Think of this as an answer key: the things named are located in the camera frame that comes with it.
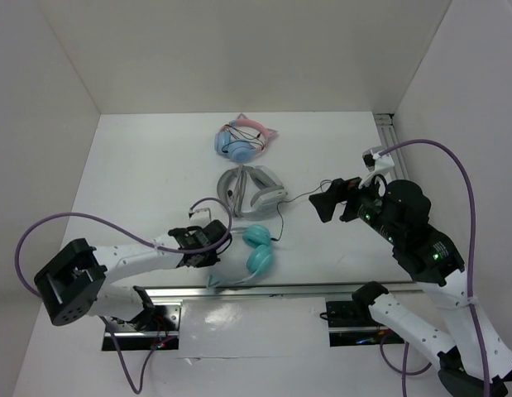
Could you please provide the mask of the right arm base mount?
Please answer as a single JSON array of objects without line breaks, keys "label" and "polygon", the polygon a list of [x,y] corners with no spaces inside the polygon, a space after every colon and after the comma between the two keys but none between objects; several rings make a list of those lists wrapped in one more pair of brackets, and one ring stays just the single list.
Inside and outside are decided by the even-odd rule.
[{"label": "right arm base mount", "polygon": [[403,340],[386,326],[376,323],[360,311],[351,300],[327,301],[319,317],[328,325],[330,347],[354,347],[403,344]]}]

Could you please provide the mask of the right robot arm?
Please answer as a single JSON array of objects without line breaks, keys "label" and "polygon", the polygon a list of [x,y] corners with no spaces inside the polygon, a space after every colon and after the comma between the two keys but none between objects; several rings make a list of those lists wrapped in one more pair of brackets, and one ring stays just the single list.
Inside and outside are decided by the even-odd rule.
[{"label": "right robot arm", "polygon": [[393,257],[431,299],[447,331],[427,323],[372,281],[353,295],[352,315],[361,324],[380,323],[432,364],[452,396],[505,396],[512,381],[512,351],[479,304],[469,296],[468,269],[452,240],[428,222],[430,200],[408,180],[379,184],[335,179],[309,196],[322,222],[344,203],[343,222],[360,219],[392,246]]}]

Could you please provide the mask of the teal cat-ear headphones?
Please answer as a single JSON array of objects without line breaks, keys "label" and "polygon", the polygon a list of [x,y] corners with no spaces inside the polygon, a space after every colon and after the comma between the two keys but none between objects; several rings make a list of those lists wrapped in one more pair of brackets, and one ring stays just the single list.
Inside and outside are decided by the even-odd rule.
[{"label": "teal cat-ear headphones", "polygon": [[206,287],[208,289],[220,285],[243,285],[256,277],[263,276],[274,265],[273,239],[266,227],[259,224],[248,227],[233,227],[231,235],[233,234],[240,234],[244,243],[252,249],[246,260],[248,276],[239,280],[232,280],[211,274],[207,280]]}]

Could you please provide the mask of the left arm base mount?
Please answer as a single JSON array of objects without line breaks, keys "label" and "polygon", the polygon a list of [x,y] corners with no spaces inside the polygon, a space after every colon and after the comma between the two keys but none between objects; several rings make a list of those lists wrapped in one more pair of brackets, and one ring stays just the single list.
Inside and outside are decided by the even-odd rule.
[{"label": "left arm base mount", "polygon": [[156,305],[153,317],[146,325],[137,326],[120,319],[109,318],[109,326],[105,327],[101,350],[116,351],[110,330],[113,331],[123,352],[147,352],[153,346],[160,351],[178,350],[181,314],[182,303],[172,301]]}]

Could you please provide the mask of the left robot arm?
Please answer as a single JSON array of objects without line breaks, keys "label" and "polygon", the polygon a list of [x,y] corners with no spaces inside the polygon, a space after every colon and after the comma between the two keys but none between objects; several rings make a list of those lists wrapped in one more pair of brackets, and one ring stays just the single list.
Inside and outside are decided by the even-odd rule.
[{"label": "left robot arm", "polygon": [[136,330],[148,328],[160,312],[142,286],[116,286],[129,277],[155,270],[202,268],[219,262],[215,248],[231,236],[218,220],[205,227],[169,230],[151,246],[90,246],[79,238],[61,249],[35,276],[50,321],[56,327],[85,315],[113,318]]}]

